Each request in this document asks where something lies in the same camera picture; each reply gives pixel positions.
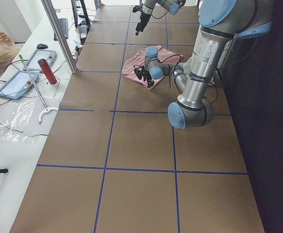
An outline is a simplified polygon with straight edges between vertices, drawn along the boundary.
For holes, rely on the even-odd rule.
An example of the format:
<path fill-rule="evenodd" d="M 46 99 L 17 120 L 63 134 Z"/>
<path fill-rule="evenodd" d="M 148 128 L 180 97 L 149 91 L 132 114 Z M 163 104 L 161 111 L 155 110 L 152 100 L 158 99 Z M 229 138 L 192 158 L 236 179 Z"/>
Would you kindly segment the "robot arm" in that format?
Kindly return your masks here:
<path fill-rule="evenodd" d="M 198 13 L 201 39 L 191 56 L 191 68 L 164 64 L 158 50 L 146 49 L 144 69 L 154 80 L 173 77 L 180 95 L 168 106 L 168 119 L 174 128 L 199 127 L 212 120 L 213 107 L 204 96 L 228 41 L 267 34 L 271 29 L 272 0 L 205 0 Z"/>
<path fill-rule="evenodd" d="M 135 5 L 133 7 L 132 12 L 140 12 L 140 22 L 136 26 L 135 35 L 139 35 L 139 32 L 143 32 L 144 28 L 147 26 L 149 22 L 152 12 L 156 6 L 156 4 L 163 7 L 166 12 L 175 15 L 178 10 L 184 6 L 186 0 L 146 0 L 144 3 L 140 3 L 139 5 Z"/>

